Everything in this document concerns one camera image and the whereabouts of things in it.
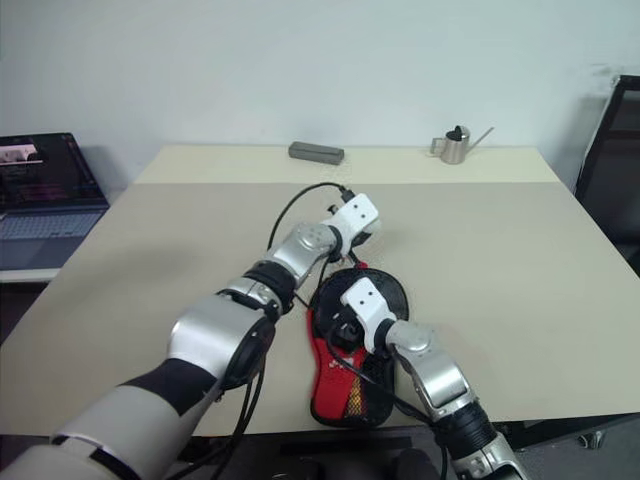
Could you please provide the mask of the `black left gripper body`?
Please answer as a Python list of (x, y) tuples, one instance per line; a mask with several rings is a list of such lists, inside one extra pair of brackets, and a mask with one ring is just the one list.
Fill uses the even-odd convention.
[(359, 257), (354, 252), (354, 249), (366, 243), (371, 236), (372, 234), (369, 232), (360, 232), (358, 235), (356, 235), (350, 242), (347, 243), (349, 251), (347, 252), (345, 257), (350, 261), (359, 261)]

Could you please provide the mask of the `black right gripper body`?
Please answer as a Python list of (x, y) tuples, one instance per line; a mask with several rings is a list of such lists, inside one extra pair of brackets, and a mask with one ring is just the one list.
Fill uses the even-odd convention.
[(343, 351), (355, 351), (364, 346), (364, 331), (352, 309), (342, 309), (334, 315), (331, 341)]

